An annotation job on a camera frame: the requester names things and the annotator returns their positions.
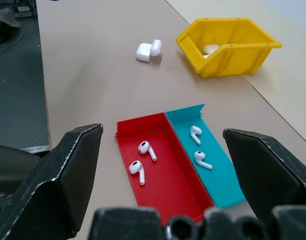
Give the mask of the white earbud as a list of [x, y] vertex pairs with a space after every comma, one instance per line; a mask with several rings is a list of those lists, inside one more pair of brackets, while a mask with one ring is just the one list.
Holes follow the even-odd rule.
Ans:
[[138, 146], [138, 152], [140, 154], [145, 154], [145, 153], [149, 153], [152, 161], [157, 161], [157, 156], [153, 150], [153, 148], [151, 147], [151, 145], [149, 144], [148, 141], [142, 141], [139, 146]]
[[143, 186], [145, 184], [145, 172], [143, 165], [139, 160], [134, 161], [129, 165], [129, 172], [131, 174], [139, 174], [140, 185]]
[[194, 161], [198, 165], [200, 165], [201, 167], [204, 167], [204, 168], [206, 168], [208, 170], [212, 170], [212, 168], [213, 168], [212, 165], [210, 165], [210, 164], [208, 164], [208, 163], [203, 161], [205, 158], [206, 158], [206, 155], [202, 151], [196, 151], [194, 153]]
[[190, 136], [198, 145], [201, 145], [201, 140], [197, 136], [201, 134], [202, 134], [201, 128], [195, 125], [190, 128]]

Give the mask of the cream table mat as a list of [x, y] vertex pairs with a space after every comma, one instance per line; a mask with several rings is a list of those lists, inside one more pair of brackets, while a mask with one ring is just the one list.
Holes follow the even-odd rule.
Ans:
[[244, 78], [306, 140], [306, 30], [257, 0], [166, 0], [188, 23], [250, 18], [282, 43], [258, 73]]

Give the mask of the dark rounded robot part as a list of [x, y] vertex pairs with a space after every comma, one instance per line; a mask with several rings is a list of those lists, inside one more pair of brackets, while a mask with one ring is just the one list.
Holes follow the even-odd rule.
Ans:
[[0, 193], [14, 193], [40, 160], [32, 153], [0, 145]]

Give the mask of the dark bundle on floor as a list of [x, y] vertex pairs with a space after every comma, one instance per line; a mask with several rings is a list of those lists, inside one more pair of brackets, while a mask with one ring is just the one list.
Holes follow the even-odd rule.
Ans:
[[21, 28], [15, 15], [9, 8], [0, 8], [0, 44], [6, 42]]

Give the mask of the yellow plastic bin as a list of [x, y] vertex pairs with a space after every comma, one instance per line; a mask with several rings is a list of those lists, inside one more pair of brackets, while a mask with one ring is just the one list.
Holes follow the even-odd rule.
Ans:
[[[272, 49], [282, 47], [249, 18], [197, 18], [176, 42], [204, 78], [253, 74]], [[203, 48], [216, 44], [219, 48], [205, 58]]]

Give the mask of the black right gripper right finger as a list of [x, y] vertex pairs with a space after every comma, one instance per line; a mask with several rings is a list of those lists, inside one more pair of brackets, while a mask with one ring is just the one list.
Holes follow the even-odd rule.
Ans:
[[275, 206], [306, 205], [306, 166], [278, 140], [232, 128], [223, 131], [223, 138], [257, 218], [267, 220]]

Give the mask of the teal plastic tray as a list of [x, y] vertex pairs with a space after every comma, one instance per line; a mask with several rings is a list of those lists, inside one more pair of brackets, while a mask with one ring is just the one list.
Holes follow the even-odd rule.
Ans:
[[[202, 119], [203, 107], [204, 104], [199, 104], [172, 110], [166, 112], [166, 116], [214, 205], [229, 208], [245, 201], [245, 197], [231, 160]], [[190, 136], [190, 128], [193, 125], [202, 130], [202, 134], [197, 136], [201, 145]], [[203, 168], [194, 161], [196, 151], [205, 153], [206, 158], [203, 161], [212, 165], [212, 170]]]

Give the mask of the red plastic tray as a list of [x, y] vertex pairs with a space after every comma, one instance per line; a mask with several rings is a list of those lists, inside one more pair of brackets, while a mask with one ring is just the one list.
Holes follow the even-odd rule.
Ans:
[[[202, 221], [204, 210], [212, 207], [213, 201], [165, 113], [117, 122], [115, 138], [126, 169], [134, 161], [143, 165], [144, 185], [140, 185], [138, 173], [128, 173], [138, 206], [155, 208], [162, 224], [177, 215]], [[152, 161], [148, 152], [138, 152], [142, 141], [149, 142], [157, 161]]]

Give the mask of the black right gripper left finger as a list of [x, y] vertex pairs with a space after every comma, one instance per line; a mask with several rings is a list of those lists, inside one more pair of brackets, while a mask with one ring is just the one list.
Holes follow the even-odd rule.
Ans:
[[10, 196], [0, 196], [0, 240], [68, 240], [81, 229], [94, 185], [103, 126], [63, 136]]

